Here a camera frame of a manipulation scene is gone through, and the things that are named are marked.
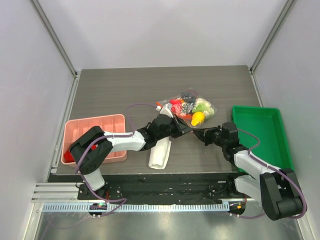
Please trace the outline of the clear zip top bag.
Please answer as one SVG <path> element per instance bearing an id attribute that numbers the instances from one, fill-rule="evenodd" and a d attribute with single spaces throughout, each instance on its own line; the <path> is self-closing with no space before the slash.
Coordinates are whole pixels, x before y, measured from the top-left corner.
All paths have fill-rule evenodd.
<path id="1" fill-rule="evenodd" d="M 217 112 L 216 107 L 193 88 L 174 97 L 157 101 L 155 104 L 159 112 L 165 108 L 172 116 L 182 120 L 191 128 L 200 128 Z"/>

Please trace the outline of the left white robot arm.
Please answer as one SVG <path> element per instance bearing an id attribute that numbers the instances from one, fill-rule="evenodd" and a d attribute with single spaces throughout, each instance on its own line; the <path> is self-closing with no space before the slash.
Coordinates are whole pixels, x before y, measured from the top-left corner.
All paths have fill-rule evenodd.
<path id="1" fill-rule="evenodd" d="M 100 200 L 107 192 L 100 166 L 105 158 L 114 152 L 150 150 L 152 163 L 166 165 L 172 142 L 193 129 L 176 116 L 159 114 L 147 126 L 132 133 L 114 133 L 93 126 L 77 139 L 64 154 L 75 163 L 79 173 L 89 188 L 89 194 Z"/>

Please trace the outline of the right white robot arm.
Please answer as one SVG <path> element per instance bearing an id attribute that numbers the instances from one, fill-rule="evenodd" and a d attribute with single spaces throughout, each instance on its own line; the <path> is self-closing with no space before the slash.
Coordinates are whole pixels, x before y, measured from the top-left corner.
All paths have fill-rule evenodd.
<path id="1" fill-rule="evenodd" d="M 260 139 L 252 147 L 240 143 L 239 132 L 233 122 L 221 126 L 192 131 L 205 146 L 215 144 L 222 149 L 224 158 L 246 173 L 226 184 L 226 193 L 233 198 L 245 194 L 262 206 L 264 214 L 276 221 L 284 218 L 300 219 L 307 212 L 307 202 L 295 172 L 279 168 L 253 154 Z"/>

